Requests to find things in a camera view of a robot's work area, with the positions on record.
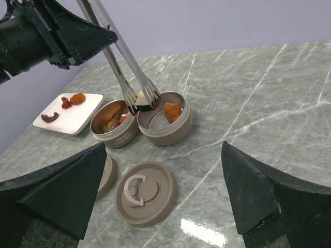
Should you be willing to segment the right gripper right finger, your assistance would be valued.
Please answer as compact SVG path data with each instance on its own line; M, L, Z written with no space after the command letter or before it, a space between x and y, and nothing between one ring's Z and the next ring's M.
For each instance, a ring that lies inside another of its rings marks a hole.
M330 247L330 188L262 163L228 142L221 161L245 247Z

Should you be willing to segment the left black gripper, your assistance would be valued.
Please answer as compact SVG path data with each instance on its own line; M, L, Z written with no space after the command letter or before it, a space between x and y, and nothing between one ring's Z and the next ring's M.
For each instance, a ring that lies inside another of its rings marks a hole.
M68 70L118 40L117 34L57 1L6 1L1 18L1 83L47 60Z

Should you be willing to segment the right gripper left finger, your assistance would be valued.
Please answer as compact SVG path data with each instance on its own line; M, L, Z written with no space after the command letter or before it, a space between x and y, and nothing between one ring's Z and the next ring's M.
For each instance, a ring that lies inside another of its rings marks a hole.
M93 145L1 182L1 247L77 247L84 239L107 152Z

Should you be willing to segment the metal food tongs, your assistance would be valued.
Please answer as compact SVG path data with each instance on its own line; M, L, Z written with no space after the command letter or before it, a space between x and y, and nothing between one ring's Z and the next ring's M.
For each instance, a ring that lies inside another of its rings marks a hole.
M106 47L103 50L103 53L118 80L122 90L123 99L132 115L136 115L139 111L147 112L156 110L161 103L159 90L138 65L101 1L77 1L77 3L88 21L98 26L103 25L105 29L113 31L117 35L115 45L136 76L141 90L143 91L145 102L136 105L136 101L141 100L142 98L137 96L136 92L124 77L111 48L109 46Z

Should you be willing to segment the fried chicken drumstick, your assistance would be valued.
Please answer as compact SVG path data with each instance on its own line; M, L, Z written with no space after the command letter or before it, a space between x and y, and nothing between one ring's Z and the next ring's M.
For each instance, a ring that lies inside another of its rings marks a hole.
M72 105L79 105L79 104L83 103L85 101L85 99L86 99L86 96L83 93L78 93L78 94L73 95L70 98L70 103Z

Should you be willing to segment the dark sausage slice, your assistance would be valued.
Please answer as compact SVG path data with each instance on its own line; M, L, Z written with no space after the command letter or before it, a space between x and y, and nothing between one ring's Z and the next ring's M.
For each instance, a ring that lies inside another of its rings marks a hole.
M41 119L46 123L51 123L55 120L57 120L59 117L59 113L54 112L52 116L49 116L47 114L41 114Z

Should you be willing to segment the black white sushi piece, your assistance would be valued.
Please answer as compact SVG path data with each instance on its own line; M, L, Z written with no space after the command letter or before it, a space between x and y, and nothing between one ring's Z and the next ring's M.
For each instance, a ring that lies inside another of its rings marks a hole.
M137 99L135 101L135 106L140 112L149 112L152 111L153 108L147 102L147 99L144 95L143 91L140 91L137 95Z

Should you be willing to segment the red shrimp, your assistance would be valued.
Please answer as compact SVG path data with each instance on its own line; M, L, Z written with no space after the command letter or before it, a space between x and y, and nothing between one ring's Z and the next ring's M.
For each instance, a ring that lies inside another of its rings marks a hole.
M123 110L118 110L112 119L106 122L106 124L103 126L103 132L107 133L119 127L126 120L129 114L129 111L124 112Z

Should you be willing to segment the orange fried nugget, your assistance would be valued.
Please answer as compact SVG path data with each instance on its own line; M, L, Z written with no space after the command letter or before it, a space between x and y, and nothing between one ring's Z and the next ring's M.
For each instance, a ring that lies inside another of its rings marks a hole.
M163 106L163 113L166 119L173 123L180 117L182 109L179 103L166 102Z

